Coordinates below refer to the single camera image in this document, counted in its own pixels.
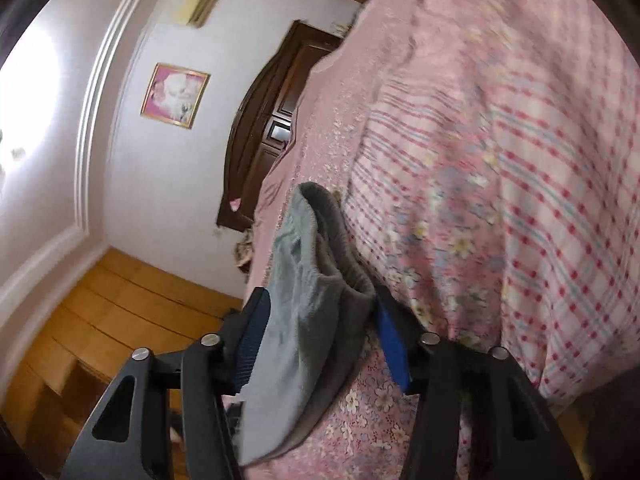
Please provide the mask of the grey fleece pants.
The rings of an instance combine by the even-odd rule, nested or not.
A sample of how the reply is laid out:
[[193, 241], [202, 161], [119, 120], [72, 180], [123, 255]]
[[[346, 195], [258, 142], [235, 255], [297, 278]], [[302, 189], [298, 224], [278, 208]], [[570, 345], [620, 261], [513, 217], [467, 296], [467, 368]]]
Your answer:
[[239, 462], [280, 456], [306, 439], [354, 367], [375, 300], [332, 193], [297, 185], [272, 246], [270, 315], [242, 388]]

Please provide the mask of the wooden wardrobe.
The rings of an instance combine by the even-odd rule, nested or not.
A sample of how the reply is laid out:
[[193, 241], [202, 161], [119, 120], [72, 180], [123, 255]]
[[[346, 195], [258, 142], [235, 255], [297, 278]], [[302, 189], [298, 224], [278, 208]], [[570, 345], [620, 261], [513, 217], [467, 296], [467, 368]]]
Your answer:
[[40, 474], [60, 475], [82, 425], [138, 347], [186, 348], [221, 326], [239, 298], [110, 249], [46, 318], [1, 404]]

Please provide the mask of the dark wooden headboard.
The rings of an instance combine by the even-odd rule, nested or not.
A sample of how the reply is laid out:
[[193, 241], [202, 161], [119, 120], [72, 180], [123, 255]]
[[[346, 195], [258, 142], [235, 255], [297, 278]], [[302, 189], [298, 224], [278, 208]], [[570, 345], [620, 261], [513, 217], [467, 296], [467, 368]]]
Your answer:
[[248, 88], [230, 129], [217, 224], [238, 232], [254, 221], [262, 181], [292, 138], [292, 120], [311, 69], [341, 38], [295, 21]]

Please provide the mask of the dark nightstand with clutter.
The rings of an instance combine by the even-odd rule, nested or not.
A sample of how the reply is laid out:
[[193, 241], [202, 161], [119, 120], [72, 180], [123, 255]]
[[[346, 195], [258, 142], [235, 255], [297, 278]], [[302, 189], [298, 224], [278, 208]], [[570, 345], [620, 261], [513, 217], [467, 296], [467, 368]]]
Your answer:
[[253, 242], [254, 232], [252, 228], [249, 228], [243, 232], [242, 238], [233, 249], [235, 266], [243, 274], [250, 273], [255, 253]]

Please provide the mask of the pink floral bedspread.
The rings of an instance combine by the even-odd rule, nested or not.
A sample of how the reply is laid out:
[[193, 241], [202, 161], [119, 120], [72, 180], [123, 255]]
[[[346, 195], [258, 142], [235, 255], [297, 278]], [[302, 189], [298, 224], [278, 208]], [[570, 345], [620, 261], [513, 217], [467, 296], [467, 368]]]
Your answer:
[[506, 347], [553, 414], [638, 364], [639, 67], [592, 0], [369, 0], [262, 184], [250, 287], [308, 181], [423, 327]]

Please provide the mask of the framed pink picture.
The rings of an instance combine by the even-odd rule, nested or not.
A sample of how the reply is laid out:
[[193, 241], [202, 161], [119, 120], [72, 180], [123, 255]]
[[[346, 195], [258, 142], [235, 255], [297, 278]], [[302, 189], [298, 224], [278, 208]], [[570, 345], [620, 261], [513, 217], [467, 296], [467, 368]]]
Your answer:
[[140, 108], [143, 117], [191, 129], [210, 75], [157, 63]]

